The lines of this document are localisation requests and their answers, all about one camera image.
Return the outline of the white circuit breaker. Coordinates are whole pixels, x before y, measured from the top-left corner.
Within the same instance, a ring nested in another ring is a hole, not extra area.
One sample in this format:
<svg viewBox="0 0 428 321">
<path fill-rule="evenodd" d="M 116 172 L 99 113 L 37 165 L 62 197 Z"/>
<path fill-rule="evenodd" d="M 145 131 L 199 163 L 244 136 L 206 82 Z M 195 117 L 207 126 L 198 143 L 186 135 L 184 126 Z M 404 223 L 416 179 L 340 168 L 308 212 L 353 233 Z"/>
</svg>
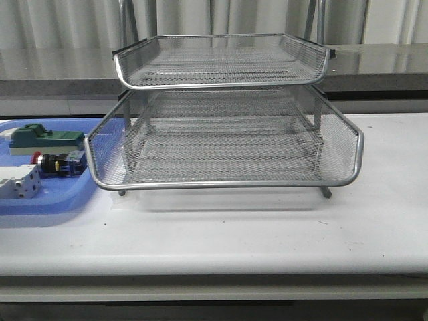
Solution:
<svg viewBox="0 0 428 321">
<path fill-rule="evenodd" d="M 1 199 L 33 198 L 41 188 L 36 165 L 1 167 Z"/>
</svg>

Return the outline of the green terminal block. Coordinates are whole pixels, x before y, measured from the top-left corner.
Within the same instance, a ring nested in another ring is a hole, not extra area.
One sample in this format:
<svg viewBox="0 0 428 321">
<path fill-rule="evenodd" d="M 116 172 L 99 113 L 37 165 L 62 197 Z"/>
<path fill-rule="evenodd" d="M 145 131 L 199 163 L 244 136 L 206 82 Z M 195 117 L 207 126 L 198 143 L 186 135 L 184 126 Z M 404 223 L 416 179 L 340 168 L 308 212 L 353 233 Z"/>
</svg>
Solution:
<svg viewBox="0 0 428 321">
<path fill-rule="evenodd" d="M 47 130 L 43 124 L 27 124 L 11 134 L 11 155 L 63 154 L 83 149 L 84 133 Z"/>
</svg>

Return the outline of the white curtain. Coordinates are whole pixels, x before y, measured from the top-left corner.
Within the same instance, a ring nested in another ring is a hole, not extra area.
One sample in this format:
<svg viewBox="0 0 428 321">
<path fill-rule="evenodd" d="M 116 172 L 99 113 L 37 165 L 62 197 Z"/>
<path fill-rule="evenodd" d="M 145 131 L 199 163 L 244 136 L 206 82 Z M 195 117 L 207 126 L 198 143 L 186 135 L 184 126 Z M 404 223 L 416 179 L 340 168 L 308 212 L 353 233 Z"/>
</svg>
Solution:
<svg viewBox="0 0 428 321">
<path fill-rule="evenodd" d="M 139 38 L 153 35 L 304 35 L 307 1 L 135 1 Z M 327 1 L 325 42 L 427 42 L 426 1 Z M 117 1 L 2 1 L 2 49 L 120 47 Z"/>
</svg>

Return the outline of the grey stone counter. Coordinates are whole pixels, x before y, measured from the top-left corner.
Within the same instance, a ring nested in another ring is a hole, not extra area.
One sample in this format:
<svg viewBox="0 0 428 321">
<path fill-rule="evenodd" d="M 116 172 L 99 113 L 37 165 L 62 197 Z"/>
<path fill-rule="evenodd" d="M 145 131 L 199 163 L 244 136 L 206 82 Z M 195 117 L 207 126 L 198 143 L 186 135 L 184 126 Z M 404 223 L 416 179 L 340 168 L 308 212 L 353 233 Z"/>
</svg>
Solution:
<svg viewBox="0 0 428 321">
<path fill-rule="evenodd" d="M 335 45 L 319 88 L 345 114 L 427 111 L 425 44 Z M 5 49 L 1 117 L 102 116 L 121 93 L 110 48 Z"/>
</svg>

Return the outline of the blue plastic tray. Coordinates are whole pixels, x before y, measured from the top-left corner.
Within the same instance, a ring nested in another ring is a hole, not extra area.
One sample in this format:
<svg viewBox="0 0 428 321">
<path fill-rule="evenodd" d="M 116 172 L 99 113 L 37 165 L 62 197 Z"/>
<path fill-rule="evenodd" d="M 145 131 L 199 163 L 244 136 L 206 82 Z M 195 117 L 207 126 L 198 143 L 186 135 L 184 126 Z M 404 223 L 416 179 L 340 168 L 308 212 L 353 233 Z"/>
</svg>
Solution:
<svg viewBox="0 0 428 321">
<path fill-rule="evenodd" d="M 1 132 L 26 124 L 40 123 L 48 130 L 80 131 L 88 134 L 100 118 L 35 118 L 9 120 L 1 123 Z M 32 198 L 2 199 L 2 215 L 51 215 L 84 205 L 96 190 L 89 170 L 74 177 L 46 177 L 41 189 Z"/>
</svg>

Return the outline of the grey metal rack frame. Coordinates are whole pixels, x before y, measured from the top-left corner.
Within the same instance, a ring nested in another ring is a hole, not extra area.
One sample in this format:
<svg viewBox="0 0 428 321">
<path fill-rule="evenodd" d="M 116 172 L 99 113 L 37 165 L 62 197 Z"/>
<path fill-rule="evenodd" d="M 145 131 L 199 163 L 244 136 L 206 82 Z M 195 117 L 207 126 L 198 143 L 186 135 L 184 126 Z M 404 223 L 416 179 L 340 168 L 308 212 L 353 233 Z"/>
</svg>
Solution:
<svg viewBox="0 0 428 321">
<path fill-rule="evenodd" d="M 296 95 L 329 50 L 283 33 L 159 35 L 117 51 L 122 154 L 105 182 L 132 189 L 319 186 L 323 141 Z"/>
</svg>

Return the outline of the silver mesh tray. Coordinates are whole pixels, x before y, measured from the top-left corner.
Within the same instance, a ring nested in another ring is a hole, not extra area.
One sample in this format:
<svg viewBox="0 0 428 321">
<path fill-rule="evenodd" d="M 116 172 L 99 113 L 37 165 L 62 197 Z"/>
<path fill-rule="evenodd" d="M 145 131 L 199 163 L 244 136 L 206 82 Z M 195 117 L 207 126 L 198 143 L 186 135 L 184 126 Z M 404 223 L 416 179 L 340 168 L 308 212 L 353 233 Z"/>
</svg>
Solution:
<svg viewBox="0 0 428 321">
<path fill-rule="evenodd" d="M 127 92 L 86 137 L 112 191 L 338 187 L 357 178 L 364 134 L 313 86 Z"/>
<path fill-rule="evenodd" d="M 119 80 L 131 90 L 315 84 L 330 50 L 281 33 L 162 35 L 113 53 Z"/>
</svg>

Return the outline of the red emergency stop button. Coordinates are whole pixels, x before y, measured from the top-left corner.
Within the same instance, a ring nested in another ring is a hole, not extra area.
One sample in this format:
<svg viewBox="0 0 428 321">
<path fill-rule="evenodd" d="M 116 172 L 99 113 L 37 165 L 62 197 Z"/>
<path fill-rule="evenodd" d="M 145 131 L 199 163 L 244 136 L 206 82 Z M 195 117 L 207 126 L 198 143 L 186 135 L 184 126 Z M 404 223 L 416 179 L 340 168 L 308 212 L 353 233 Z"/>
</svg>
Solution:
<svg viewBox="0 0 428 321">
<path fill-rule="evenodd" d="M 64 154 L 42 154 L 37 151 L 31 156 L 31 164 L 36 165 L 43 175 L 73 177 L 86 170 L 86 153 L 82 150 Z"/>
</svg>

